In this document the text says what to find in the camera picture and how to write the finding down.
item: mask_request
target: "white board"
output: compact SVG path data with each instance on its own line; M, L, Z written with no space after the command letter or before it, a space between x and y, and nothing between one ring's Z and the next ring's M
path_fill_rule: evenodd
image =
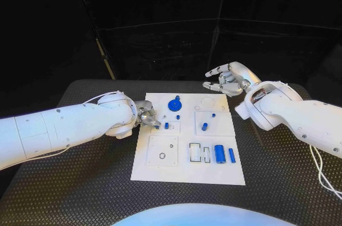
M168 103L177 95L181 97L182 109L172 112ZM162 126L159 130L151 126L140 127L130 179L246 185L227 96L148 93L146 100L153 103L156 119ZM201 144L201 162L191 162L191 143ZM214 146L218 144L226 149L224 164L218 164L215 159ZM210 148L210 163L205 163L205 148ZM236 163L230 160L230 148L234 150Z

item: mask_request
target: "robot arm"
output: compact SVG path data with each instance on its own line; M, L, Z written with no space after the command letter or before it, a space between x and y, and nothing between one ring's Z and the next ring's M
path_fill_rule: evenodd
M299 140L342 158L342 108L321 101L304 101L282 82L262 82L250 69L233 62L207 73L220 75L220 84L204 87L236 96L246 90L244 102L236 107L243 119L252 118L265 130L286 124Z
M119 139L140 123L159 126L151 101L133 102L110 92L99 104L86 102L0 120L0 169L37 156L68 149L104 134Z

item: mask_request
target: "textured rubber mat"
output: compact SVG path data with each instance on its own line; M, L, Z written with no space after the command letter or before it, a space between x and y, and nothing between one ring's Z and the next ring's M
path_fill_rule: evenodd
M308 92L292 85L305 99ZM81 80L60 106L120 90L133 100L148 92L214 93L201 82ZM243 120L228 98L247 186L130 181L139 128L122 140L103 136L64 154L22 164L0 201L2 225L112 225L138 212L178 203L230 205L296 225L342 225L342 201L319 185L309 146L286 126L263 131ZM342 159L322 152L328 179L342 189Z

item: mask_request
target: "robotic hand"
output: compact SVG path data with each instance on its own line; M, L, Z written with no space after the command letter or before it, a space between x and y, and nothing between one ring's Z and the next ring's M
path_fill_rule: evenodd
M244 102L236 111L246 120L252 118L265 130L286 124L299 140L342 158L342 108L316 100L304 101L285 83L262 82L239 62L215 68L205 76L220 74L220 84L204 87L230 97L246 90Z
M99 97L99 104L88 103ZM155 115L151 101L133 102L116 91L80 105L2 119L0 170L42 154L67 151L104 134L126 138L139 124L161 125Z

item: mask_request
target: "dark wall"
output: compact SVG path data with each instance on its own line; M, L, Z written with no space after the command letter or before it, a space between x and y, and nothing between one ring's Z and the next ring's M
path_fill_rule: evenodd
M78 79L110 79L83 0L2 0L0 118L55 108ZM19 165L0 171L0 196Z
M341 37L342 0L84 1L120 79L204 80L230 60L308 87Z

